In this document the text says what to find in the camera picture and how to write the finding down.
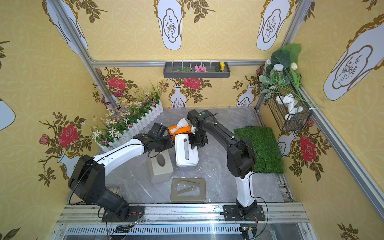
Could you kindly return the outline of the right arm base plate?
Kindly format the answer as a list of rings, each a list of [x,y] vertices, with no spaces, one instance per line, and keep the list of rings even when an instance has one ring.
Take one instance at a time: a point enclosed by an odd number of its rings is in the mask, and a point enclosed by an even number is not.
[[[240,206],[224,205],[220,215],[224,217],[226,222],[266,220],[266,212],[262,205],[251,206],[251,210],[247,214],[241,210]]]

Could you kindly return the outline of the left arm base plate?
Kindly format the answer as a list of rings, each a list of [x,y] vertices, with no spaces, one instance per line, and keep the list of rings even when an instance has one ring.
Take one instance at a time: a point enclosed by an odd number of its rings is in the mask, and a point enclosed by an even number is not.
[[[103,223],[132,223],[144,215],[144,206],[124,206],[117,213],[106,210],[102,217]]]

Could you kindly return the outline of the beige tissue box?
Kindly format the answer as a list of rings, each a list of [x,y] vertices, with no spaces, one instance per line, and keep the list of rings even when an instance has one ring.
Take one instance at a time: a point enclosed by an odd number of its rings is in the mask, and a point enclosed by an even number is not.
[[[169,150],[160,152],[156,157],[147,157],[150,181],[152,184],[166,182],[174,172]]]

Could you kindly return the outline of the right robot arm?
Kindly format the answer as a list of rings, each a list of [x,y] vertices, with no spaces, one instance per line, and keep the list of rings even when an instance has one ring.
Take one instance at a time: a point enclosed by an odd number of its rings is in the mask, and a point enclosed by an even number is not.
[[[257,201],[252,197],[250,181],[255,173],[257,159],[252,141],[236,136],[208,110],[200,113],[191,110],[187,114],[187,119],[196,128],[192,134],[188,134],[191,147],[200,149],[208,144],[208,134],[214,137],[227,151],[227,168],[236,178],[238,208],[244,214],[254,210]]]

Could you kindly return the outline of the white tissue box lid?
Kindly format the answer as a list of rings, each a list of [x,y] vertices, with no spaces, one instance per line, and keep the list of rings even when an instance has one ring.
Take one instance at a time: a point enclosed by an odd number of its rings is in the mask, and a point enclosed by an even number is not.
[[[188,134],[180,134],[175,138],[176,146],[176,165],[198,165],[198,149],[191,149]]]

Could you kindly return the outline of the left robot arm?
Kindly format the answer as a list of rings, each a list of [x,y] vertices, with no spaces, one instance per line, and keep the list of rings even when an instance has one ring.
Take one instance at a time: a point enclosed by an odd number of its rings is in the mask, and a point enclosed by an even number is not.
[[[155,151],[160,153],[174,145],[168,128],[154,123],[146,134],[138,134],[127,143],[104,154],[79,158],[68,186],[72,194],[78,196],[88,205],[95,204],[104,208],[108,216],[124,222],[133,214],[129,203],[123,197],[113,193],[106,187],[106,176],[125,162]]]

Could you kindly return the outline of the grey tissue box base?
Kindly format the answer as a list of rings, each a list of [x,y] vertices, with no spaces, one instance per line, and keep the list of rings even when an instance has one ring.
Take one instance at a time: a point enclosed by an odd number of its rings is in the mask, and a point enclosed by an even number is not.
[[[193,171],[197,168],[197,165],[185,165],[185,166],[177,165],[177,168],[180,171]]]

